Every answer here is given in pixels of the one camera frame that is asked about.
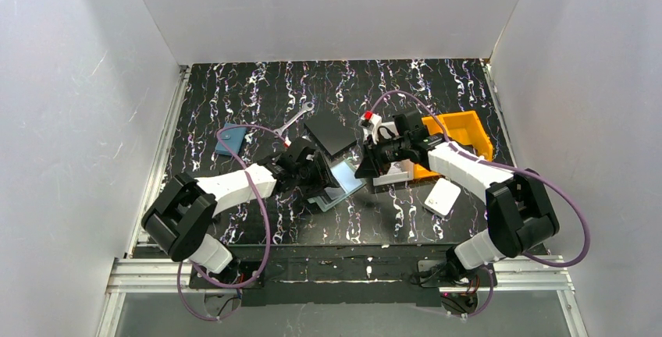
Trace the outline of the green card holder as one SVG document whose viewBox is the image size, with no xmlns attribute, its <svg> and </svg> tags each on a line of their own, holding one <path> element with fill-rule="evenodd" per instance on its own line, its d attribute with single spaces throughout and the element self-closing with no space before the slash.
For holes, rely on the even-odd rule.
<svg viewBox="0 0 662 337">
<path fill-rule="evenodd" d="M 356 167 L 348 160 L 343 160 L 331 167 L 331 172 L 339 183 L 338 187 L 326 187 L 322 195 L 308 199 L 309 204 L 316 204 L 321 211 L 328 211 L 346 200 L 366 185 L 364 179 L 354 176 Z"/>
</svg>

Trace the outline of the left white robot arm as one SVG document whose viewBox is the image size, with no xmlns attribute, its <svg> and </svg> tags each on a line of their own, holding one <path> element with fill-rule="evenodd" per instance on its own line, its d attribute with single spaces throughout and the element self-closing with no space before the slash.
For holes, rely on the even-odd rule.
<svg viewBox="0 0 662 337">
<path fill-rule="evenodd" d="M 233 257 L 208 234 L 217 214 L 295 189 L 317 197 L 339 185 L 323 153 L 299 138 L 246 169 L 197 179 L 186 172 L 174 176 L 144 213 L 141 226 L 172 261 L 189 260 L 219 274 Z"/>
</svg>

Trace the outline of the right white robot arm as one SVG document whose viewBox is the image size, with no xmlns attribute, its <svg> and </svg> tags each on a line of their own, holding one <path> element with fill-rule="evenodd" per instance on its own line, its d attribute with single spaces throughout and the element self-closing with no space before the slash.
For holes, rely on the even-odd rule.
<svg viewBox="0 0 662 337">
<path fill-rule="evenodd" d="M 446 176 L 486 206 L 486 229 L 451 247 L 431 270 L 434 275 L 463 277 L 483 265 L 517 257 L 559 232 L 550 198 L 536 174 L 484 164 L 444 132 L 430 133 L 417 112 L 395 115 L 393 122 L 395 127 L 388 128 L 372 112 L 360 118 L 364 140 L 356 178 L 384 176 L 395 161 L 407 160 Z"/>
</svg>

